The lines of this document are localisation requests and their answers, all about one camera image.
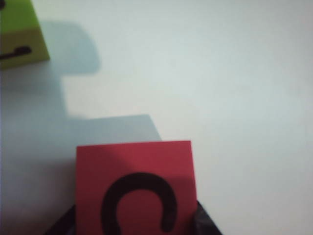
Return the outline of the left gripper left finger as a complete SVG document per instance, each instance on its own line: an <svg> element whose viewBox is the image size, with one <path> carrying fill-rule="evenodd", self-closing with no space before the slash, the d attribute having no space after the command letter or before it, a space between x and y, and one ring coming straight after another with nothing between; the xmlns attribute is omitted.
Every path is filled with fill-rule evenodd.
<svg viewBox="0 0 313 235"><path fill-rule="evenodd" d="M75 209L76 206L73 205L45 232L45 235L75 235Z"/></svg>

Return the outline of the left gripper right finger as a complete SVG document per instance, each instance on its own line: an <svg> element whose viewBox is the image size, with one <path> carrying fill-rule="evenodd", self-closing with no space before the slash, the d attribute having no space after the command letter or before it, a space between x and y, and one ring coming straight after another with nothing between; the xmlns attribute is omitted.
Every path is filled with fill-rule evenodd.
<svg viewBox="0 0 313 235"><path fill-rule="evenodd" d="M222 235L209 214L201 203L197 202L197 210L194 214L194 234L195 235Z"/></svg>

